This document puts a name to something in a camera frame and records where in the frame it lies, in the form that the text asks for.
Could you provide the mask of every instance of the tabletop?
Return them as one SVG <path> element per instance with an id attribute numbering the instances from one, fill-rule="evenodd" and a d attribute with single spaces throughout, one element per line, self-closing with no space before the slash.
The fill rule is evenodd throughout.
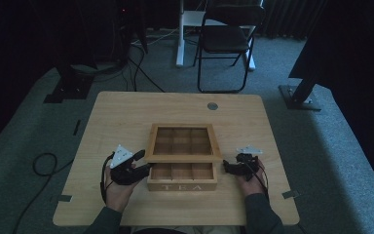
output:
<path id="1" fill-rule="evenodd" d="M 58 202 L 54 224 L 90 225 L 102 207 L 101 168 L 118 144 L 131 152 L 148 146 L 153 123 L 211 124 L 223 159 L 236 163 L 237 148 L 263 150 L 272 209 L 283 224 L 299 222 L 263 101 L 255 95 L 101 92 L 62 191 L 70 202 Z M 144 165 L 141 159 L 137 166 Z M 216 165 L 215 191 L 154 191 L 146 178 L 134 189 L 121 225 L 245 225 L 243 194 L 233 175 Z"/>

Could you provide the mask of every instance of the hand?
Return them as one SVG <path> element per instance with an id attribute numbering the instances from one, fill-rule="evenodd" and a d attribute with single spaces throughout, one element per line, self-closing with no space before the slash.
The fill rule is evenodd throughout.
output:
<path id="1" fill-rule="evenodd" d="M 264 194 L 263 187 L 265 186 L 265 181 L 263 178 L 263 171 L 265 168 L 260 160 L 259 160 L 259 166 L 261 167 L 261 169 L 259 169 L 259 171 L 257 171 L 256 174 L 260 178 L 260 180 L 263 182 L 263 185 L 260 184 L 260 181 L 255 176 L 253 176 L 250 181 L 245 181 L 245 176 L 236 175 L 236 179 L 239 183 L 239 187 L 242 189 L 244 197 L 250 194 L 254 194 L 254 193 Z"/>
<path id="2" fill-rule="evenodd" d="M 139 181 L 131 185 L 119 185 L 112 181 L 111 169 L 109 166 L 105 168 L 105 176 L 105 187 L 107 187 L 106 206 L 107 208 L 122 213 L 129 203 L 130 196 L 134 188 L 138 185 Z"/>

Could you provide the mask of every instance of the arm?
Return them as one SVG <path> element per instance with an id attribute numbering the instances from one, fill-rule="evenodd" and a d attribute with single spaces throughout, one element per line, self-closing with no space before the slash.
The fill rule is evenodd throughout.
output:
<path id="1" fill-rule="evenodd" d="M 264 186 L 264 166 L 260 160 L 259 165 L 263 170 L 259 170 L 257 176 Z M 260 181 L 255 176 L 250 181 L 245 181 L 244 176 L 237 176 L 237 180 L 244 195 L 247 234 L 283 233 L 281 219 L 270 207 Z"/>
<path id="2" fill-rule="evenodd" d="M 84 232 L 85 234 L 118 234 L 123 211 L 129 203 L 134 188 L 138 185 L 138 182 L 131 185 L 118 185 L 112 182 L 110 171 L 109 167 L 105 169 L 106 207 L 102 208 L 93 224 Z"/>

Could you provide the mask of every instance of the open box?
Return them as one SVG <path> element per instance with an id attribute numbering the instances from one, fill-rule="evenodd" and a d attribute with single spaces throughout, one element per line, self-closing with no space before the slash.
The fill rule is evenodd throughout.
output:
<path id="1" fill-rule="evenodd" d="M 150 191 L 208 191 L 222 157 L 210 124 L 153 124 L 144 160 L 154 163 Z"/>

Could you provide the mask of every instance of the dark sleeve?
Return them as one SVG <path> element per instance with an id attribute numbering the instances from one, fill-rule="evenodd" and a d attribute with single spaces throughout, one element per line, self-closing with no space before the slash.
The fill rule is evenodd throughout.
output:
<path id="1" fill-rule="evenodd" d="M 104 207 L 85 234 L 118 234 L 122 214 Z"/>
<path id="2" fill-rule="evenodd" d="M 246 233 L 283 233 L 283 224 L 272 210 L 264 194 L 256 193 L 245 197 Z"/>

